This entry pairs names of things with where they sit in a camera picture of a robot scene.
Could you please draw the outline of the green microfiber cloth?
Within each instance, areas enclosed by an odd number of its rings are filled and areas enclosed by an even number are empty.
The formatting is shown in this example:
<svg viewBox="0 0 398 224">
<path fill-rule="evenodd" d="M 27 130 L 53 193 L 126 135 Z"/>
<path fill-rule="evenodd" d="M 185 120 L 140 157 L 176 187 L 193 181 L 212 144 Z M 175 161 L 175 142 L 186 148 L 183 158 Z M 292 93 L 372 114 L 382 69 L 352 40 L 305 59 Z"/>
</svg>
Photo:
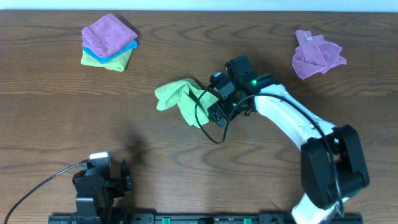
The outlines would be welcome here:
<svg viewBox="0 0 398 224">
<path fill-rule="evenodd" d="M 167 83 L 154 91 L 158 99 L 156 108 L 164 111 L 177 105 L 184 120 L 190 126 L 199 128 L 195 118 L 195 108 L 199 123 L 204 125 L 210 121 L 208 108 L 218 101 L 218 98 L 210 92 L 206 92 L 198 100 L 203 92 L 204 90 L 191 78 Z"/>
</svg>

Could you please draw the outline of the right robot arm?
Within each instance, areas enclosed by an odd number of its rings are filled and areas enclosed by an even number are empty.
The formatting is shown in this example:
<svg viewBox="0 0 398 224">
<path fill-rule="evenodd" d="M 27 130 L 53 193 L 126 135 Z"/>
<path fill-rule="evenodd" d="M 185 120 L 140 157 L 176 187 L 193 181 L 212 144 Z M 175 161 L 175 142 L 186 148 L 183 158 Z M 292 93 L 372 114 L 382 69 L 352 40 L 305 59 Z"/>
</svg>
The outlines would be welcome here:
<svg viewBox="0 0 398 224">
<path fill-rule="evenodd" d="M 245 55 L 225 67 L 226 73 L 210 77 L 208 89 L 221 95 L 208 108 L 210 121 L 228 129 L 237 115 L 257 112 L 300 150 L 302 199 L 288 215 L 266 216 L 259 223 L 362 223 L 360 215 L 346 214 L 344 207 L 370 182 L 358 132 L 319 118 L 273 76 L 260 76 Z"/>
</svg>

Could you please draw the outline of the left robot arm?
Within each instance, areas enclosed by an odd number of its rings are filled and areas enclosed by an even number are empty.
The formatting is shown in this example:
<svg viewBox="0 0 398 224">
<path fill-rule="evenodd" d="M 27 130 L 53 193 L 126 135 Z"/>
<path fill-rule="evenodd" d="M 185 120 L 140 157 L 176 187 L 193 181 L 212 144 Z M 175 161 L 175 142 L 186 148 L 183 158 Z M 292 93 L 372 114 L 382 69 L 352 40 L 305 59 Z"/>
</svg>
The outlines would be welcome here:
<svg viewBox="0 0 398 224">
<path fill-rule="evenodd" d="M 76 188 L 76 212 L 68 223 L 117 223 L 123 218 L 113 203 L 132 190 L 126 162 L 120 164 L 120 176 L 112 178 L 109 158 L 89 159 L 83 162 L 83 170 L 73 176 L 72 182 Z"/>
</svg>

